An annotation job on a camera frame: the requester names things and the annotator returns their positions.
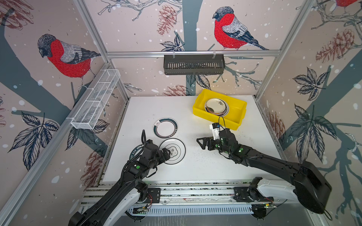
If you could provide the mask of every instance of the yellow bin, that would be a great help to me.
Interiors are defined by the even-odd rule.
[[[237,130],[246,113],[247,103],[214,91],[204,89],[197,97],[194,106],[192,107],[193,113],[203,119],[209,120],[213,123],[219,121],[217,115],[213,115],[205,110],[205,103],[211,98],[219,98],[229,105],[229,113],[224,116],[226,127],[232,130]],[[223,120],[220,118],[220,124],[223,125]]]

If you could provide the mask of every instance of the white wire basket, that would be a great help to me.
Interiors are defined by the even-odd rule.
[[[104,70],[85,102],[74,116],[71,124],[76,129],[94,129],[99,117],[102,114],[117,81],[120,78],[116,69]]]

